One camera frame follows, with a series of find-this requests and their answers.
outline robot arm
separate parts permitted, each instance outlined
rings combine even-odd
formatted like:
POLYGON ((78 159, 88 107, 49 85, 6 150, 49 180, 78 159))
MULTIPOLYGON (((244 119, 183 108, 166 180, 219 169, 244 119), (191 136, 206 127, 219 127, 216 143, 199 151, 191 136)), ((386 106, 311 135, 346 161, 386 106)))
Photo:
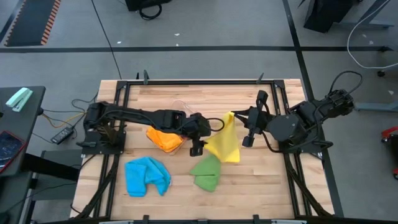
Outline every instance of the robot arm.
POLYGON ((275 116, 270 114, 266 105, 267 97, 267 93, 260 90, 256 100, 257 107, 234 111, 235 117, 249 129, 249 134, 242 143, 245 147, 253 145, 254 134, 266 131, 285 146, 279 152, 320 152, 333 145, 331 142, 318 140, 322 122, 328 118, 347 115, 354 108, 353 98, 346 90, 334 90, 322 100, 303 101, 290 108, 288 114, 275 116))
MULTIPOLYGON (((200 113, 187 117, 185 112, 177 110, 144 111, 133 108, 124 108, 106 102, 93 103, 87 110, 84 119, 85 131, 96 131, 101 135, 101 142, 106 141, 109 146, 120 144, 119 131, 113 129, 112 121, 127 121, 138 124, 151 125, 164 133, 174 133, 192 139, 191 156, 200 156, 203 153, 201 137, 210 136, 209 121, 200 113)), ((79 143, 82 147, 95 147, 91 141, 79 143)))

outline blue cloth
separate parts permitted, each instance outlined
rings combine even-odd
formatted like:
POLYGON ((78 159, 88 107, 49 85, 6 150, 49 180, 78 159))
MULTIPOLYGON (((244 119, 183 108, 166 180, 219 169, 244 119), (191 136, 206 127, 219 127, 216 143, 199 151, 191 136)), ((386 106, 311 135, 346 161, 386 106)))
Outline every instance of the blue cloth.
POLYGON ((167 191, 171 176, 166 167, 151 157, 142 157, 127 162, 126 171, 127 192, 132 197, 145 196, 147 184, 155 184, 161 196, 167 191))

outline concrete floor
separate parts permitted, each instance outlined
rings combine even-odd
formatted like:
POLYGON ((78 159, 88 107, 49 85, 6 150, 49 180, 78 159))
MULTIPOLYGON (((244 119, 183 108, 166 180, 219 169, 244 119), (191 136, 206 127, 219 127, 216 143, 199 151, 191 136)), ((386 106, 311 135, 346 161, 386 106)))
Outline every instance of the concrete floor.
MULTIPOLYGON (((359 19, 374 0, 354 7, 345 20, 359 19)), ((113 47, 266 45, 293 46, 292 36, 280 0, 174 0, 164 5, 162 15, 143 21, 128 12, 123 0, 94 0, 105 31, 113 47)), ((308 3, 297 8, 300 0, 289 0, 301 46, 345 46, 349 29, 332 27, 327 34, 303 28, 308 3)), ((15 0, 0 1, 0 27, 6 23, 15 0)), ((391 1, 377 19, 398 24, 391 1)), ((385 45, 397 37, 398 27, 389 30, 359 30, 352 46, 385 45)), ((98 18, 90 0, 62 1, 49 42, 43 47, 107 47, 98 18)), ((354 52, 366 65, 387 65, 398 61, 398 53, 354 52)), ((384 78, 374 70, 358 67, 346 52, 304 52, 314 95, 323 98, 331 81, 343 70, 364 75, 364 84, 353 93, 356 101, 392 102, 398 100, 398 75, 384 78)), ((135 78, 146 69, 155 78, 302 78, 294 51, 202 51, 202 52, 116 52, 121 76, 135 78)), ((0 54, 0 87, 46 86, 42 107, 70 110, 74 98, 91 99, 104 79, 118 79, 111 53, 40 53, 0 54)), ((346 77, 338 86, 349 88, 355 78, 346 77)), ((66 119, 70 114, 51 114, 66 119)), ((353 112, 328 120, 323 128, 330 149, 331 162, 346 217, 398 220, 396 189, 391 170, 397 165, 380 143, 380 132, 396 125, 394 113, 353 112)), ((57 130, 38 118, 34 132, 50 139, 57 130)), ((77 149, 83 139, 81 125, 77 139, 60 146, 32 137, 28 151, 77 149)), ((71 201, 37 203, 34 219, 38 222, 65 220, 71 201)))

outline red phone case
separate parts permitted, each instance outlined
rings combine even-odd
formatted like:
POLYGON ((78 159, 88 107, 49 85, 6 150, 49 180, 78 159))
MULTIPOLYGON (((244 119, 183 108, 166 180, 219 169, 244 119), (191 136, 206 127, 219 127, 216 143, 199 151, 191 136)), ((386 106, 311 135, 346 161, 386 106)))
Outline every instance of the red phone case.
POLYGON ((13 160, 19 155, 19 152, 21 152, 22 149, 23 149, 23 148, 25 147, 25 145, 26 145, 26 142, 24 142, 24 141, 21 140, 19 137, 15 136, 14 134, 12 134, 12 133, 9 132, 9 131, 3 131, 2 133, 8 133, 8 134, 11 135, 12 137, 16 138, 17 140, 19 140, 20 142, 22 142, 22 146, 18 149, 18 151, 17 151, 17 153, 15 154, 15 156, 12 157, 12 159, 10 159, 10 160, 6 163, 6 165, 4 165, 4 167, 0 169, 0 173, 2 173, 2 172, 13 162, 13 160))

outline phone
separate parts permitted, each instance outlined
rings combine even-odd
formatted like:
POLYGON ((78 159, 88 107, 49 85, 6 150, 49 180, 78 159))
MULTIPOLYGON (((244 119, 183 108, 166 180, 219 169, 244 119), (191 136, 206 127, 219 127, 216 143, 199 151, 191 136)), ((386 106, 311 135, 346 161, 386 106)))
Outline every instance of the phone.
POLYGON ((25 143, 8 131, 0 134, 0 173, 14 160, 24 148, 25 143))

